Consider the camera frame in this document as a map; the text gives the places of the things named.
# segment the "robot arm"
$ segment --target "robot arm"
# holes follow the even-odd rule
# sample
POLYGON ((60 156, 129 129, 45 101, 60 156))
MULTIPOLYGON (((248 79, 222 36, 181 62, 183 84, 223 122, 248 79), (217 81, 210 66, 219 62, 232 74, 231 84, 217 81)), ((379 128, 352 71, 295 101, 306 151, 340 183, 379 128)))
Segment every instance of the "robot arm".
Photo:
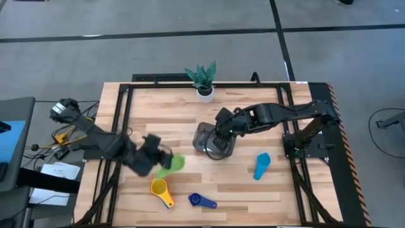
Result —
POLYGON ((283 106, 276 103, 261 103, 236 108, 232 113, 222 108, 215 117, 215 135, 217 140, 213 143, 218 148, 224 148, 227 139, 245 134, 253 134, 277 126, 279 123, 314 118, 308 126, 294 133, 294 147, 304 148, 311 142, 321 128, 328 122, 339 122, 332 105, 326 101, 312 101, 308 104, 283 106))
POLYGON ((145 143, 138 148, 128 136, 105 132, 93 121, 86 119, 73 99, 61 99, 51 110, 51 118, 59 123, 72 124, 87 134, 87 141, 96 147, 105 159, 122 162, 139 176, 149 174, 158 163, 169 169, 173 155, 161 148, 160 137, 149 134, 145 143))

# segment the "wooden tabletop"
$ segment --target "wooden tabletop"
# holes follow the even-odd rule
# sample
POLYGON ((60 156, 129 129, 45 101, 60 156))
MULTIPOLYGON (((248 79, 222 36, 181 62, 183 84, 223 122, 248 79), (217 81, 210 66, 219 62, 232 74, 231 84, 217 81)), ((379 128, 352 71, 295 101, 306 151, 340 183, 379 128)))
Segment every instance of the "wooden tabletop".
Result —
MULTIPOLYGON (((104 84, 96 124, 106 131, 111 130, 119 84, 104 84)), ((307 84, 293 82, 291 89, 296 105, 312 101, 307 84)), ((143 178, 127 167, 121 168, 113 225, 299 225, 281 124, 266 132, 238 137, 233 155, 225 160, 211 160, 192 146, 197 125, 200 122, 215 124, 214 117, 222 107, 233 110, 256 103, 277 102, 273 88, 216 88, 214 100, 209 104, 198 101, 195 89, 135 89, 128 122, 133 130, 131 140, 141 144, 142 136, 156 134, 174 153, 185 156, 185 167, 165 178, 175 201, 171 209, 150 193, 153 173, 159 167, 143 178), (257 181, 253 179, 256 157, 263 152, 270 154, 271 165, 257 181), (187 199, 191 193, 218 202, 218 208, 193 207, 187 199)), ((300 128, 309 122, 299 121, 300 128)), ((307 159, 307 162, 313 192, 332 216, 342 220, 329 167, 318 158, 307 159)), ((77 219, 92 204, 98 165, 99 161, 85 165, 75 208, 77 219)), ((304 193, 302 195, 307 220, 310 220, 308 200, 304 193)), ((104 202, 102 221, 106 220, 108 201, 109 196, 104 202)))

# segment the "orange and black warning tape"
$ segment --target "orange and black warning tape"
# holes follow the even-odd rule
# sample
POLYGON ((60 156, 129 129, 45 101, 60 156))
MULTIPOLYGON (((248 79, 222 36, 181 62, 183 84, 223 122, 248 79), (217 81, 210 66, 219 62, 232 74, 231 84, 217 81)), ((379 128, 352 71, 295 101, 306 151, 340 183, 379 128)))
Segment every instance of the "orange and black warning tape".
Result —
POLYGON ((337 113, 337 115, 339 117, 339 120, 340 120, 340 124, 339 124, 340 134, 342 135, 342 140, 343 140, 346 155, 347 155, 347 161, 349 162, 350 169, 352 170, 353 181, 354 181, 354 184, 356 185, 356 190, 357 190, 359 200, 360 200, 360 203, 361 203, 361 208, 363 209, 364 219, 366 220, 366 225, 371 226, 370 216, 368 215, 368 210, 367 210, 367 206, 366 206, 366 203, 365 203, 365 198, 363 196, 363 192, 361 191, 360 181, 359 181, 359 177, 357 176, 356 166, 354 165, 352 152, 350 150, 349 143, 348 143, 348 140, 347 140, 347 136, 346 136, 346 133, 344 131, 344 126, 343 126, 343 123, 342 123, 342 116, 340 115, 339 108, 337 107, 337 101, 336 101, 335 93, 333 91, 333 87, 330 84, 328 84, 328 86, 329 86, 329 91, 330 91, 330 97, 331 97, 332 102, 333 102, 333 107, 335 108, 335 111, 336 111, 336 113, 337 113))

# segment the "measuring cup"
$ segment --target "measuring cup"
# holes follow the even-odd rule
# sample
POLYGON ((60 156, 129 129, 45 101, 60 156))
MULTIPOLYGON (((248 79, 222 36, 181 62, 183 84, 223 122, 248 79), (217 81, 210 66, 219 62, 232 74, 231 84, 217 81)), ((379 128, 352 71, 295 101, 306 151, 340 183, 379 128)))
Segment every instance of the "measuring cup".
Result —
POLYGON ((170 196, 167 182, 164 179, 153 179, 151 184, 151 193, 159 197, 167 208, 175 205, 175 202, 170 196))

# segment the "white paper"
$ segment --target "white paper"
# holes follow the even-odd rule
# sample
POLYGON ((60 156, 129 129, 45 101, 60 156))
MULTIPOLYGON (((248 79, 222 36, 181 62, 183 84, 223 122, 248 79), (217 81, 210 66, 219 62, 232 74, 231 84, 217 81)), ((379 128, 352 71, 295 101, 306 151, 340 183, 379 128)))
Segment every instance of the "white paper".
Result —
MULTIPOLYGON (((62 177, 70 180, 76 179, 77 174, 80 171, 80 167, 75 165, 69 165, 62 162, 56 162, 53 165, 44 164, 41 173, 53 175, 55 177, 62 177)), ((59 205, 66 206, 69 200, 69 193, 59 193, 56 191, 37 189, 35 188, 32 192, 30 203, 36 204, 44 201, 52 196, 62 196, 62 197, 52 197, 41 204, 45 205, 59 205)))

